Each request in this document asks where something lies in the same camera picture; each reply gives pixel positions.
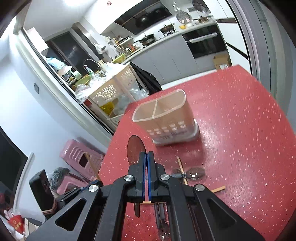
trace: gray kitchen cabinet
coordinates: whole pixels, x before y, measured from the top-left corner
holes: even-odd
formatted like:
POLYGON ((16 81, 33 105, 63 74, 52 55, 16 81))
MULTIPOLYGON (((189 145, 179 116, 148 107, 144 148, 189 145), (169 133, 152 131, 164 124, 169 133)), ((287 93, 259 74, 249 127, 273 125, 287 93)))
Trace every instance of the gray kitchen cabinet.
POLYGON ((163 45, 176 64, 181 74, 181 78, 200 72, 195 59, 181 34, 165 41, 163 45))
POLYGON ((146 51, 135 58, 133 58, 132 63, 141 68, 142 70, 145 70, 157 79, 157 81, 160 83, 160 85, 163 84, 164 80, 155 65, 152 63, 152 60, 149 57, 149 51, 146 51))
POLYGON ((168 49, 165 47, 165 44, 166 41, 156 45, 155 47, 152 47, 147 52, 152 60, 152 63, 163 77, 164 81, 160 83, 160 85, 181 78, 181 74, 170 55, 170 51, 173 51, 173 49, 168 51, 168 49))

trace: pot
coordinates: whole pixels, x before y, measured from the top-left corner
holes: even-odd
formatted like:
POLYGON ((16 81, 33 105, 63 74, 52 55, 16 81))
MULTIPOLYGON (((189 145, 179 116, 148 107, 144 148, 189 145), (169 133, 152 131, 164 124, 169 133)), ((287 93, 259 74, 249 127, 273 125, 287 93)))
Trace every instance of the pot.
POLYGON ((162 32, 163 34, 170 31, 170 30, 173 30, 174 29, 174 24, 170 24, 170 25, 164 25, 164 27, 162 29, 159 30, 159 32, 162 32))
POLYGON ((141 44, 148 46, 152 43, 154 43, 156 41, 154 34, 150 34, 148 36, 145 36, 144 38, 142 38, 141 40, 135 41, 136 42, 140 42, 141 44))

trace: wooden chopstick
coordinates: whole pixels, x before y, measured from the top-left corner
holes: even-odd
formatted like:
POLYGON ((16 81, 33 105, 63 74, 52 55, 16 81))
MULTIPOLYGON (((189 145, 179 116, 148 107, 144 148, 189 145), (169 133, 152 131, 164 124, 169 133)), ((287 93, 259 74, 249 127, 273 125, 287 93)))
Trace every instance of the wooden chopstick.
MULTIPOLYGON (((219 191, 222 191, 226 188, 226 186, 222 186, 222 187, 219 187, 219 188, 216 188, 214 190, 211 190, 212 193, 216 193, 216 192, 219 192, 219 191)), ((155 203, 162 203, 162 202, 150 202, 150 201, 144 201, 144 202, 141 202, 140 204, 155 204, 155 203)))
MULTIPOLYGON (((183 166, 182 166, 182 163, 181 163, 181 160, 180 160, 180 157, 177 156, 177 160, 178 160, 178 163, 179 163, 179 166, 180 166, 180 170, 181 170, 181 173, 184 174, 184 169, 183 169, 183 166)), ((184 180, 184 183, 186 185, 188 185, 188 182, 187 182, 187 179, 184 177, 183 178, 184 180)), ((219 187, 219 188, 216 188, 214 190, 211 190, 212 193, 216 193, 216 192, 219 192, 219 191, 222 191, 226 188, 226 186, 222 186, 222 187, 219 187)), ((155 203, 162 203, 162 202, 150 202, 150 201, 144 201, 144 202, 141 202, 140 204, 155 204, 155 203)))
POLYGON ((222 190, 224 190, 226 188, 226 186, 222 186, 222 187, 219 187, 219 188, 216 188, 214 190, 211 190, 212 193, 215 193, 215 192, 220 192, 222 190))
POLYGON ((89 162, 89 164, 90 164, 92 170, 94 171, 94 173, 95 173, 95 175, 96 175, 96 178, 97 178, 99 181, 101 181, 101 179, 100 179, 100 177, 99 177, 99 174, 96 172, 96 168, 94 167, 94 164, 93 164, 92 161, 91 161, 91 158, 90 158, 89 153, 86 152, 86 153, 84 153, 84 155, 85 155, 86 159, 88 160, 88 162, 89 162))
MULTIPOLYGON (((177 156, 177 160, 178 160, 178 163, 179 163, 179 166, 180 166, 181 173, 184 175, 185 172, 184 172, 180 157, 177 156)), ((188 182, 187 182, 187 179, 185 178, 185 176, 183 177, 183 180, 184 180, 185 185, 188 185, 188 182)))

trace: pink plastic stool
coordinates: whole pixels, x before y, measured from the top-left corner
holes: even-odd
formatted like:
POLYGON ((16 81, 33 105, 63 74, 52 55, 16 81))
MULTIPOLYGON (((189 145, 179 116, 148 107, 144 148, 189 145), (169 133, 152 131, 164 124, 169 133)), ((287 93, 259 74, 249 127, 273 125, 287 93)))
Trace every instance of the pink plastic stool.
POLYGON ((64 179, 61 185, 57 189, 57 194, 62 195, 65 192, 68 192, 69 190, 73 189, 74 186, 82 188, 82 187, 86 187, 87 185, 88 183, 85 180, 75 176, 72 173, 69 173, 67 176, 64 176, 64 179))
POLYGON ((97 153, 76 140, 67 141, 64 149, 61 151, 60 157, 82 176, 93 181, 96 179, 96 174, 91 168, 89 161, 84 156, 84 153, 86 152, 90 155, 90 161, 92 162, 95 171, 98 173, 105 155, 97 153))

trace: plastic wrap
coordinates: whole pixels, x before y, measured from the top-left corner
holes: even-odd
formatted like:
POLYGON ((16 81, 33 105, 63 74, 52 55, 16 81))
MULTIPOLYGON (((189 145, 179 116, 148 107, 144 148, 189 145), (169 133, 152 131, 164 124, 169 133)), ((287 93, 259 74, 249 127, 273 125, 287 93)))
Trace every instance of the plastic wrap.
MULTIPOLYGON (((144 89, 131 89, 130 94, 135 98, 136 101, 148 97, 148 93, 144 89)), ((115 105, 113 109, 114 114, 122 115, 126 111, 126 108, 129 105, 129 103, 131 102, 132 101, 126 95, 121 95, 118 98, 118 103, 115 105)))
POLYGON ((82 104, 86 101, 86 99, 100 86, 106 83, 106 77, 100 77, 96 74, 94 77, 91 78, 89 81, 89 85, 79 84, 75 90, 75 98, 78 104, 82 104))
POLYGON ((103 54, 106 52, 106 46, 101 44, 96 44, 96 43, 94 43, 94 46, 96 47, 96 50, 98 51, 99 54, 103 54))
POLYGON ((64 176, 69 174, 70 170, 68 168, 58 167, 49 176, 49 186, 53 191, 57 191, 61 185, 64 176))

